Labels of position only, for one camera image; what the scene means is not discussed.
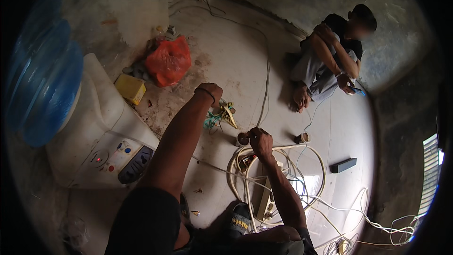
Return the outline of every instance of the person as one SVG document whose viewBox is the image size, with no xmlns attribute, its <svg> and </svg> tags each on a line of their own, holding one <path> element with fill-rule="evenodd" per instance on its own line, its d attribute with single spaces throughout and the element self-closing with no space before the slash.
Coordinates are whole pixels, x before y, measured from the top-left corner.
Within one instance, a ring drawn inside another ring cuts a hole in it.
<svg viewBox="0 0 453 255">
<path fill-rule="evenodd" d="M 299 113 L 311 100 L 330 97 L 337 86 L 347 94 L 354 93 L 350 86 L 354 87 L 360 71 L 363 53 L 360 40 L 376 31 L 377 22 L 364 4 L 349 11 L 348 19 L 330 14 L 300 43 L 300 59 L 290 77 L 297 83 L 293 100 Z"/>
<path fill-rule="evenodd" d="M 182 207 L 187 204 L 181 196 L 184 176 L 207 111 L 210 106 L 219 104 L 222 93 L 216 84 L 203 83 L 175 115 L 144 176 L 116 215 L 106 255 L 316 254 L 299 196 L 272 155 L 272 136 L 260 128 L 251 129 L 247 136 L 267 170 L 275 204 L 285 225 L 244 235 L 252 219 L 244 202 L 233 203 L 233 213 L 227 213 L 230 217 L 224 221 L 223 232 L 222 229 L 218 231 L 220 239 L 217 240 L 205 240 L 207 237 L 215 238 L 213 232 L 198 232 L 184 220 L 188 210 Z"/>
</svg>

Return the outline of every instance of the yellow box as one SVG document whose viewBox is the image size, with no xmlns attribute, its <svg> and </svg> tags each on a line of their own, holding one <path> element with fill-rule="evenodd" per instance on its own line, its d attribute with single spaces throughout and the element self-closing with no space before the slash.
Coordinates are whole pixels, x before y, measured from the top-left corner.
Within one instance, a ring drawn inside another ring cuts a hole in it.
<svg viewBox="0 0 453 255">
<path fill-rule="evenodd" d="M 118 79 L 116 79 L 115 87 L 123 98 L 129 100 L 134 105 L 140 103 L 140 100 L 146 92 L 143 80 L 126 74 L 121 74 Z"/>
</svg>

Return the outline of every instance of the mobile phone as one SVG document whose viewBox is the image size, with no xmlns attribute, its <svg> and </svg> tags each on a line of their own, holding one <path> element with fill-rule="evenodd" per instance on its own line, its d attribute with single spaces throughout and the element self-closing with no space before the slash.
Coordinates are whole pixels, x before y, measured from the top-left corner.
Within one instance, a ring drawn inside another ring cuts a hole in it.
<svg viewBox="0 0 453 255">
<path fill-rule="evenodd" d="M 365 93 L 361 89 L 354 88 L 354 87 L 351 87 L 351 86 L 349 86 L 349 88 L 351 88 L 354 91 L 354 93 L 359 93 L 359 94 L 362 94 L 363 96 L 365 96 Z"/>
</svg>

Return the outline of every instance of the gray pants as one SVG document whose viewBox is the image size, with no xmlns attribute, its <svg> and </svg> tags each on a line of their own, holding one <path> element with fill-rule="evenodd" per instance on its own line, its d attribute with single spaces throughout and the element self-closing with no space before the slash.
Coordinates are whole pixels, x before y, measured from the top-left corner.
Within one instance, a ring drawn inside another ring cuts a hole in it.
<svg viewBox="0 0 453 255">
<path fill-rule="evenodd" d="M 334 35 L 340 41 L 340 37 L 336 33 Z M 337 52 L 333 46 L 328 45 L 328 47 L 338 67 L 343 70 L 343 65 L 338 58 Z M 350 49 L 345 50 L 357 62 L 357 56 L 354 51 Z M 328 98 L 338 86 L 337 78 L 335 78 L 332 71 L 318 58 L 310 42 L 304 42 L 302 44 L 302 58 L 291 71 L 291 80 L 304 82 L 307 85 L 307 93 L 313 101 L 322 101 Z"/>
</svg>

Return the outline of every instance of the dirty floor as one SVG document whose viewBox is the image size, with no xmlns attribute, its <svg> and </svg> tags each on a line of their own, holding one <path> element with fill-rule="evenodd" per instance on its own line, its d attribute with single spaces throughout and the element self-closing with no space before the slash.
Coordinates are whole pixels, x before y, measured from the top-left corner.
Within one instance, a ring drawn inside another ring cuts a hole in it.
<svg viewBox="0 0 453 255">
<path fill-rule="evenodd" d="M 211 16 L 209 11 L 202 9 L 207 8 L 206 3 L 196 0 L 169 2 L 169 14 L 174 14 L 170 17 L 170 24 L 186 36 L 192 66 L 184 78 L 172 87 L 157 88 L 152 83 L 146 83 L 145 96 L 135 109 L 159 136 L 200 83 L 217 83 L 223 88 L 224 100 L 234 103 L 234 117 L 239 128 L 234 129 L 223 123 L 223 130 L 204 130 L 194 156 L 226 169 L 237 149 L 234 146 L 235 136 L 240 131 L 255 127 L 261 113 L 267 73 L 266 39 L 256 30 Z M 320 104 L 315 115 L 318 102 L 312 102 L 302 114 L 291 111 L 292 85 L 283 58 L 285 52 L 298 50 L 301 38 L 287 32 L 282 22 L 258 11 L 227 0 L 209 0 L 209 3 L 224 10 L 224 17 L 252 25 L 267 37 L 269 101 L 264 107 L 261 127 L 273 135 L 274 145 L 294 144 L 292 138 L 302 132 L 310 123 L 310 118 L 314 118 L 308 130 L 312 137 L 309 145 L 319 152 L 325 167 L 350 157 L 357 158 L 357 165 L 344 173 L 332 174 L 327 168 L 322 199 L 338 208 L 359 207 L 359 192 L 365 187 L 372 188 L 374 169 L 375 133 L 368 97 L 348 96 L 337 89 L 331 98 Z M 213 9 L 213 12 L 221 13 L 217 9 Z M 321 167 L 313 152 L 305 150 L 301 155 L 302 150 L 301 147 L 293 148 L 288 149 L 287 153 L 293 161 L 298 159 L 298 167 L 305 176 L 308 190 L 315 191 L 321 184 Z M 283 161 L 281 156 L 277 156 L 277 159 Z M 252 173 L 260 175 L 260 165 L 256 165 Z M 209 226 L 235 200 L 226 179 L 225 173 L 197 164 L 195 159 L 191 160 L 183 192 L 190 210 L 200 211 L 199 217 L 191 214 L 196 227 Z M 240 195 L 243 194 L 242 188 L 241 182 L 238 182 Z M 88 227 L 88 242 L 82 247 L 86 254 L 103 254 L 115 214 L 129 190 L 71 191 L 69 214 L 82 218 Z M 342 232 L 354 229 L 361 219 L 357 212 L 333 211 L 322 204 L 315 204 L 314 207 L 323 211 Z M 306 213 L 315 246 L 337 236 L 320 213 L 312 209 Z M 362 227 L 363 221 L 350 236 L 360 232 Z"/>
</svg>

